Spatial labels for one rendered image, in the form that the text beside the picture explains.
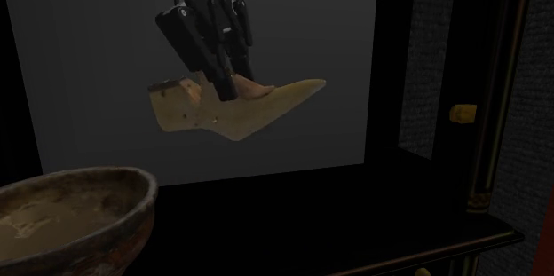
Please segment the black cabinet with gold trim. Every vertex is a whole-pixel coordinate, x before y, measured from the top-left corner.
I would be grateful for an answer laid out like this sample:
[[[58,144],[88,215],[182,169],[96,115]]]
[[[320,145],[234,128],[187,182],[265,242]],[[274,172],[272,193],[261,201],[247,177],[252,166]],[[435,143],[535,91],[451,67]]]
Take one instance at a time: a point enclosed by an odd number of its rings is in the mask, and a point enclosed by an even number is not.
[[[487,213],[526,5],[452,0],[431,158],[399,145],[415,0],[377,0],[368,161],[163,188],[152,237],[123,276],[475,276],[523,240]]]

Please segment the brown wooden bowl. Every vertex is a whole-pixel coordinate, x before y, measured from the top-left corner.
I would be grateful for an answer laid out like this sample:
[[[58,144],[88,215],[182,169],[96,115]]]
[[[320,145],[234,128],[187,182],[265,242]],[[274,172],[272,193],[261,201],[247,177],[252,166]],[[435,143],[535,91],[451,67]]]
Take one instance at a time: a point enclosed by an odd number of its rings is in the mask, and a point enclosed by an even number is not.
[[[0,188],[0,276],[123,276],[154,226],[158,183],[92,167]]]

